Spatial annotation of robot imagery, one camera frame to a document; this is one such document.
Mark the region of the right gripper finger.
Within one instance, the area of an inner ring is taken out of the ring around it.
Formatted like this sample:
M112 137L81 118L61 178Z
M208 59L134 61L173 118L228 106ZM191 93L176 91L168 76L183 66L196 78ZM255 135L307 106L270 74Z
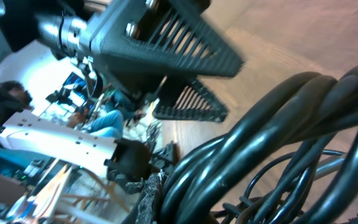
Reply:
M151 173L145 181L140 197L129 215L130 224L158 223L158 214L161 207L162 190L167 175L163 170Z

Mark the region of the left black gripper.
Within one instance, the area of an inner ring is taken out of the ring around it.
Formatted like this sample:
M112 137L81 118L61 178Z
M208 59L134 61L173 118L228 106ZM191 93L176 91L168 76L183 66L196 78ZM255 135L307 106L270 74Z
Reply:
M125 61L117 39L128 1L112 1L100 14L83 1L0 1L0 62L38 40L57 58L91 57L94 62Z

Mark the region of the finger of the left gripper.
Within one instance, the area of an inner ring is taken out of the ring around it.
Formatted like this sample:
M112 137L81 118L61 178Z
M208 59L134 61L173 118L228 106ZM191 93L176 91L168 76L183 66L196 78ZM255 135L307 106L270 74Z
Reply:
M118 88L152 91L163 77L235 77L244 59L202 14L210 1L112 1L90 18L90 55Z
M169 77L158 92L153 116L160 120L222 123L226 106L197 78Z

